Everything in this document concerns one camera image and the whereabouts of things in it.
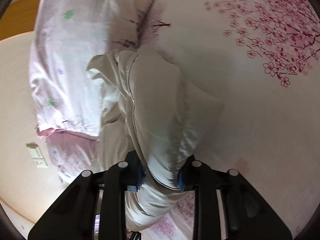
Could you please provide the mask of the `cream puffer jacket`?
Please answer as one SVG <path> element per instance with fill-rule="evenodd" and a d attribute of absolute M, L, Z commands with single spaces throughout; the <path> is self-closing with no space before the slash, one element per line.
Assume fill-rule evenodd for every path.
<path fill-rule="evenodd" d="M 87 74 L 101 103 L 99 166 L 107 170 L 137 152 L 146 178 L 138 192 L 125 194 L 126 226 L 147 229 L 182 198 L 178 171 L 213 129 L 223 104 L 150 48 L 97 55 Z"/>

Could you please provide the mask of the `pink floral bed sheet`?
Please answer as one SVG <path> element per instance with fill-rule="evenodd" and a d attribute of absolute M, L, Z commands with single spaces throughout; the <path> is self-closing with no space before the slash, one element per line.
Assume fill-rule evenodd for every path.
<path fill-rule="evenodd" d="M 308 0 L 155 0 L 142 42 L 224 108 L 195 157 L 238 170 L 293 237 L 319 205 L 319 17 Z"/>

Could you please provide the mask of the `pink floral pillow left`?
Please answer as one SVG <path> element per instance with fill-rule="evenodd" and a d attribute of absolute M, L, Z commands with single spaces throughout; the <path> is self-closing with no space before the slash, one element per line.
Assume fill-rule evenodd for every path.
<path fill-rule="evenodd" d="M 93 57 L 136 50 L 153 0 L 40 0 L 31 45 L 29 83 L 37 132 L 60 179 L 99 170 L 100 90 L 87 73 Z"/>

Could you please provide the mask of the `white wall switch plate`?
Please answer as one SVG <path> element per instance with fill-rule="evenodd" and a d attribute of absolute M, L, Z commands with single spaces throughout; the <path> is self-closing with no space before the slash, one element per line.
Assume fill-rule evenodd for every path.
<path fill-rule="evenodd" d="M 33 159 L 37 168 L 47 168 L 48 167 L 48 164 L 47 164 L 38 144 L 31 142 L 31 143 L 26 144 L 26 147 L 27 147 L 29 154 L 30 154 L 31 158 Z"/>

